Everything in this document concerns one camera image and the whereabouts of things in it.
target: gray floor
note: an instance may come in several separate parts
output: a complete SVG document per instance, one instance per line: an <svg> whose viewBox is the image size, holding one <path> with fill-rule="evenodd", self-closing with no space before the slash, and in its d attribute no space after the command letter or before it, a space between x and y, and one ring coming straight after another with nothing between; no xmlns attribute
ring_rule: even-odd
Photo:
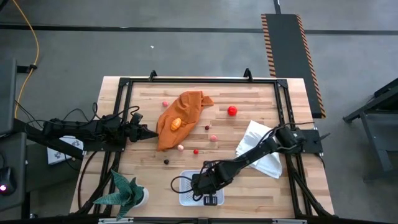
<svg viewBox="0 0 398 224"><path fill-rule="evenodd" d="M272 0L19 1L34 24L138 27L260 28L259 15L274 13ZM395 0L280 0L283 13L300 14L307 29L398 29ZM12 2L0 22L23 23ZM262 34L37 32L39 69L21 103L37 119L61 117L80 107L88 114L105 75L205 75L239 77L246 67L268 77ZM335 213L341 217L396 223L398 181L364 184L376 169L359 121L341 118L397 78L397 36L307 36L327 119L322 133L326 175ZM34 59L29 31L0 30L0 58L20 64ZM19 86L24 75L18 76ZM75 180L36 192L32 210L41 216L66 214ZM68 192L61 197L61 192ZM1 219L14 218L12 211Z"/></svg>

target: butcher block tabletop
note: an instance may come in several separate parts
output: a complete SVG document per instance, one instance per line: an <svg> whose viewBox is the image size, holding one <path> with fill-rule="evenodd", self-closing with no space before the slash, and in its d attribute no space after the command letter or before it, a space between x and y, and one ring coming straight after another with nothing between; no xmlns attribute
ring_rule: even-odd
<svg viewBox="0 0 398 224"><path fill-rule="evenodd" d="M104 77L98 97L98 114L112 114L120 77ZM310 106L304 81L300 78L287 79L290 99L296 123L312 121ZM209 218L293 218L294 211L290 196L289 178L285 157L280 156L283 171L279 179L274 179L251 167L244 168L232 184L224 188L223 205L216 207L186 207L180 205L178 194L170 188L171 180L184 170L200 170L203 161L215 159L233 159L235 149L244 135L250 120L273 128L279 124L274 87L270 84L255 83L134 83L130 106L140 106L138 111L144 117L140 124L148 124L150 130L156 130L156 122L165 111L163 101L170 104L188 90L200 90L210 96L214 106L205 107L200 120L192 132L181 143L184 151L176 148L157 152L158 138L132 143L127 141L122 153L119 173L127 179L137 177L137 184L149 191L149 201L142 207L133 208L127 217L209 217ZM123 92L121 108L123 110L126 90ZM283 91L280 90L282 106L285 107ZM227 108L235 106L236 116L229 116ZM312 129L312 124L299 126ZM211 142L210 136L216 135L217 142ZM90 153L85 156L82 168ZM81 185L81 201L88 200L97 187L104 153L99 152L88 164ZM333 213L325 170L321 160L312 154L302 154L307 185L317 200L330 213ZM179 181L174 186L178 189ZM304 212L303 198L297 187L300 208ZM77 187L71 212L78 210ZM113 206L112 216L116 216L118 206Z"/></svg>

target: white cloth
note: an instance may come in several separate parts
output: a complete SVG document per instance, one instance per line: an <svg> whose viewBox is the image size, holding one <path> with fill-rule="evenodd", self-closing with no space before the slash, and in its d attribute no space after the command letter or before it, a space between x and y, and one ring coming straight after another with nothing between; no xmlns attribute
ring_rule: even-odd
<svg viewBox="0 0 398 224"><path fill-rule="evenodd" d="M255 121L250 121L250 124L244 133L243 139L236 148L236 155L240 156L254 148L263 135L265 135L269 130L271 130L271 128ZM282 164L280 163L278 152L268 154L253 162L250 164L250 166L275 179L278 179L282 174Z"/></svg>

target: white pot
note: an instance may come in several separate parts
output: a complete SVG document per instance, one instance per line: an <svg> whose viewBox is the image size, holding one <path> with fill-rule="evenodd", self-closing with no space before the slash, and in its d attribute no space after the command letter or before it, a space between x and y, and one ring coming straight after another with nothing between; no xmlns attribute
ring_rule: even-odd
<svg viewBox="0 0 398 224"><path fill-rule="evenodd" d="M141 202L138 203L137 205L135 205L133 208L137 208L137 207L143 206L143 205L145 205L148 202L148 200L149 200L149 191L146 188L144 188L144 190L142 190L142 191L144 193L144 196L143 196Z"/></svg>

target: pink ball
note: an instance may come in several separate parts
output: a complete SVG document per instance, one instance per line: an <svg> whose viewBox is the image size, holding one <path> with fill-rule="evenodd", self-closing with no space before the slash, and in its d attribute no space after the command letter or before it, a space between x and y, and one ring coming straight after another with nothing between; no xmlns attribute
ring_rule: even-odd
<svg viewBox="0 0 398 224"><path fill-rule="evenodd" d="M210 140L211 140L211 141L217 141L217 140L218 140L218 138L217 138L217 136L215 136L215 135L212 135L212 136L210 137Z"/></svg>
<svg viewBox="0 0 398 224"><path fill-rule="evenodd" d="M182 152L182 151L184 150L184 147L183 147L182 145L178 145L178 146L177 146L177 149L178 149L180 152Z"/></svg>

